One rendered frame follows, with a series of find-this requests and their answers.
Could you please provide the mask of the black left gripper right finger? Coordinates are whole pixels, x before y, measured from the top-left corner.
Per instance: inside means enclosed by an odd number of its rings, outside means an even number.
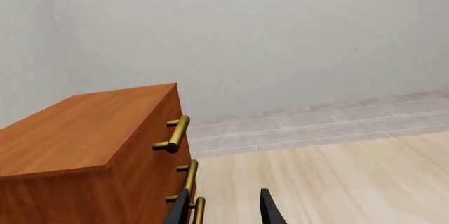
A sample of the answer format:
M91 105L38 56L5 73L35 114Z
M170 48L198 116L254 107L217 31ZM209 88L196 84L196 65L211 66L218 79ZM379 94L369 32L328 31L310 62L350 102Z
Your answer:
M260 190L259 203L262 224L286 224L267 188Z

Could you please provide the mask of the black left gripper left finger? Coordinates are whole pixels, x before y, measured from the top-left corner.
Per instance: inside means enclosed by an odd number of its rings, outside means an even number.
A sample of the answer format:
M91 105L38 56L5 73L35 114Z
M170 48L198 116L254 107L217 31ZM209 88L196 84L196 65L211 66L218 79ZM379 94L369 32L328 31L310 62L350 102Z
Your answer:
M171 209L168 216L163 220L163 224L187 224L189 207L190 207L189 190L184 189L177 196L174 207Z

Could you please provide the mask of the wooden drawer with long front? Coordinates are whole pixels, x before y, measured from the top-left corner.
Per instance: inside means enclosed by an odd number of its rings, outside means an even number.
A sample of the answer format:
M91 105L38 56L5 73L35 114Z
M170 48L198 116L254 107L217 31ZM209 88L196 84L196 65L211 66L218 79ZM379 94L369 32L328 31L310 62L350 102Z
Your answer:
M128 129L130 135L114 155L110 166L130 224L137 224L134 210L135 186L152 162L161 161L170 155L165 150L154 151L152 145L167 141L173 134L174 127L167 127L166 122L179 119L184 114L176 84L132 88L130 92L133 97L126 104L128 110L119 125L120 129ZM176 154L190 155L187 133Z

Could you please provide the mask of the orange-brown wooden cabinet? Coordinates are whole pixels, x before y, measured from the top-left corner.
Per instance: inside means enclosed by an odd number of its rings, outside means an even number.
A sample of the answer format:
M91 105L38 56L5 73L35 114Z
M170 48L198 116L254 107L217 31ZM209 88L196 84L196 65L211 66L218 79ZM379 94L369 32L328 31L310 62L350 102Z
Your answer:
M130 224L110 166L130 135L119 128L130 89L74 95L0 129L0 224Z

